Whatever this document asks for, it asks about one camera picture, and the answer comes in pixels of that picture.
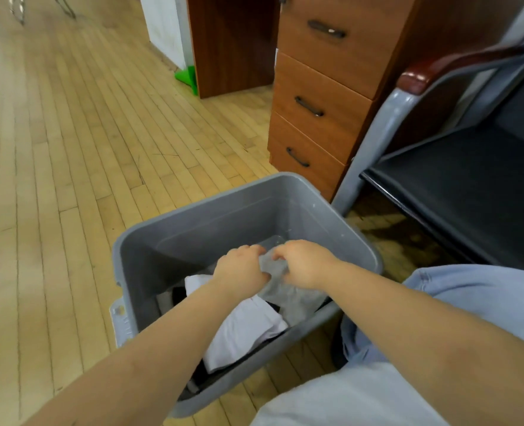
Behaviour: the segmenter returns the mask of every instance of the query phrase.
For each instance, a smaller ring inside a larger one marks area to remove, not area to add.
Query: green object
[[[189,85],[193,90],[193,94],[199,95],[197,90],[197,78],[195,77],[195,66],[189,66],[185,70],[176,71],[175,78]]]

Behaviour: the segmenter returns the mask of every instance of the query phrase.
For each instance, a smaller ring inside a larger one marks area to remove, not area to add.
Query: drawer handle
[[[335,28],[332,28],[327,24],[323,24],[323,22],[320,22],[316,19],[310,19],[308,21],[308,26],[314,30],[327,33],[331,37],[335,38],[344,38],[347,35],[343,30],[336,30]]]
[[[295,100],[295,102],[297,104],[299,104],[300,106],[305,107],[308,111],[310,111],[315,116],[323,116],[324,115],[323,111],[318,111],[317,109],[314,109],[313,107],[309,106],[299,95],[296,95],[294,97],[294,100]]]
[[[286,151],[288,154],[290,154],[290,157],[292,157],[294,160],[296,160],[299,164],[301,164],[303,167],[309,167],[309,163],[304,163],[303,161],[301,161],[299,158],[297,158],[294,154],[293,154],[293,149],[290,148],[289,146],[286,148]]]

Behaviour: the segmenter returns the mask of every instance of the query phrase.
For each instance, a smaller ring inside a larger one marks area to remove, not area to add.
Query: chair
[[[379,160],[430,90],[457,75],[495,68],[460,127]],[[461,260],[524,269],[524,46],[455,54],[409,69],[332,202],[341,214],[364,181]]]

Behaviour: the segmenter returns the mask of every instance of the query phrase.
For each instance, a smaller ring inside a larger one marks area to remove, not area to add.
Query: drawer
[[[278,48],[374,99],[414,0],[287,0]]]
[[[278,52],[272,108],[341,163],[349,163],[372,101]]]
[[[270,163],[279,171],[299,173],[331,201],[345,165],[275,112],[268,135]]]

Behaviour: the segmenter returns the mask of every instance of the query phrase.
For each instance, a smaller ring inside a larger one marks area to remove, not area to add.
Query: forearm
[[[26,424],[158,426],[238,302],[213,279],[95,365]]]
[[[522,420],[523,341],[352,264],[330,274],[328,294],[448,422]]]

